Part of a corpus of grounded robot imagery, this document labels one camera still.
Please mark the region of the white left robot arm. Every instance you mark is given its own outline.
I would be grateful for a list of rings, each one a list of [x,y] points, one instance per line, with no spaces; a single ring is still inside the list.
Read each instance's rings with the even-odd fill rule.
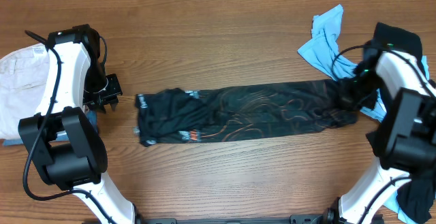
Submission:
[[[49,71],[35,114],[18,124],[28,151],[25,193],[41,202],[75,195],[100,223],[141,223],[136,206],[109,177],[105,145],[84,113],[116,108],[123,93],[116,74],[106,74],[105,39],[90,25],[48,37],[26,34],[45,48]]]

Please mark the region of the black printed cycling jersey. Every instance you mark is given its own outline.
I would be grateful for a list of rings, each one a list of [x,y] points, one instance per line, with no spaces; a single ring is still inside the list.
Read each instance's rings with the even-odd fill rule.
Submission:
[[[333,80],[314,80],[138,94],[137,134],[152,146],[317,133],[358,120],[340,108],[338,91]]]

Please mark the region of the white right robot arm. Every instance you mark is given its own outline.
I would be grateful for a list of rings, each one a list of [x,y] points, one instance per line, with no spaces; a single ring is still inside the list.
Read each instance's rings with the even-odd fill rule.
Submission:
[[[394,192],[435,171],[435,89],[405,50],[371,42],[361,48],[363,68],[352,83],[361,95],[380,90],[386,115],[367,135],[371,166],[325,214],[327,223],[372,223]]]

